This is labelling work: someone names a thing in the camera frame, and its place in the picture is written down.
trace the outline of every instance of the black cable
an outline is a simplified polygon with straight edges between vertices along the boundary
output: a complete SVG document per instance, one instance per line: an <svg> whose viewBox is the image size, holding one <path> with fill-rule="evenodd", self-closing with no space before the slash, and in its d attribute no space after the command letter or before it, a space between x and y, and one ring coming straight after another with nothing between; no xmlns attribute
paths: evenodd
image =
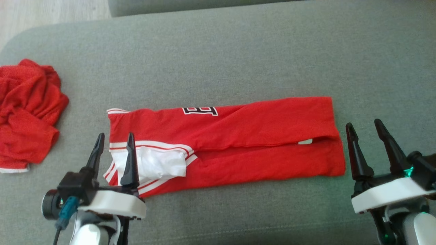
<svg viewBox="0 0 436 245"><path fill-rule="evenodd" d="M59 234L61 233L61 228L59 227L56 230L56 235L54 235L54 241L53 241L53 245L57 245L58 244L58 239L59 239Z"/></svg>

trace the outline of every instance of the robotic arm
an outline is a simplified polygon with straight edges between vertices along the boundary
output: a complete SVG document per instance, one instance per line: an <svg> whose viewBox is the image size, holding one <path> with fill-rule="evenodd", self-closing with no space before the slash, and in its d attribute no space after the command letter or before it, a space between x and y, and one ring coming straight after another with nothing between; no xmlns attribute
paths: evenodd
<svg viewBox="0 0 436 245"><path fill-rule="evenodd" d="M436 198L436 154L414 151L406 157L382 121L374 123L388 154L390 174L374 176L348 123L351 174L356 181L351 196L354 211L372 215L381 245L436 244L436 218L428 205L428 199Z"/></svg>
<svg viewBox="0 0 436 245"><path fill-rule="evenodd" d="M97 181L104 134L101 133L88 163L78 173L68 172L57 189L42 200L42 214L57 220L54 244L70 219L75 219L71 245L127 245L130 220L145 218L146 206L139 199L135 139L127 140L128 157L121 186L100 187Z"/></svg>

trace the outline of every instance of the wooden floor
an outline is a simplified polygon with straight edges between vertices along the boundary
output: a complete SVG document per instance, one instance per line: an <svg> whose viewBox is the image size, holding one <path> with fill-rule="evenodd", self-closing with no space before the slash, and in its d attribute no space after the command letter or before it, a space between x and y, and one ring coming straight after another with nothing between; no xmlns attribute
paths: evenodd
<svg viewBox="0 0 436 245"><path fill-rule="evenodd" d="M0 50L32 27L107 18L107 0L0 0Z"/></svg>

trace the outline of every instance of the gray cushion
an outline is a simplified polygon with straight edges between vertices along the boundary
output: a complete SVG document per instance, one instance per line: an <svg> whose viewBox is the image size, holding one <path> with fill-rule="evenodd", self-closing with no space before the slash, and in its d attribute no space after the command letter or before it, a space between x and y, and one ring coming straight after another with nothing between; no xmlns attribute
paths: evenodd
<svg viewBox="0 0 436 245"><path fill-rule="evenodd" d="M108 0L112 17L232 7L292 0Z"/></svg>
<svg viewBox="0 0 436 245"><path fill-rule="evenodd" d="M23 58L53 65L70 104L45 161L29 173L0 176L0 244L52 241L54 222L41 215L42 196L86 163L98 133L109 133L106 109L113 107L326 95L333 97L342 139L353 122L376 174L389 167L375 118L406 153L435 152L434 13L434 1L301 1L60 24L18 35L0 65ZM107 146L101 173L111 162ZM129 244L374 244L371 216L353 212L353 185L347 166L342 177L154 196L146 199L147 218L131 223Z"/></svg>

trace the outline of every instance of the green light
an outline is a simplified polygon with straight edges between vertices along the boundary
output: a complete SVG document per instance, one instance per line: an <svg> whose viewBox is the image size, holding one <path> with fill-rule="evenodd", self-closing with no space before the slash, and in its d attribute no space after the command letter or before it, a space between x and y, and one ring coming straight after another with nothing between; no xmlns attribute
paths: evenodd
<svg viewBox="0 0 436 245"><path fill-rule="evenodd" d="M413 167L404 170L404 176L405 177L410 177L412 175L412 171L413 171Z"/></svg>

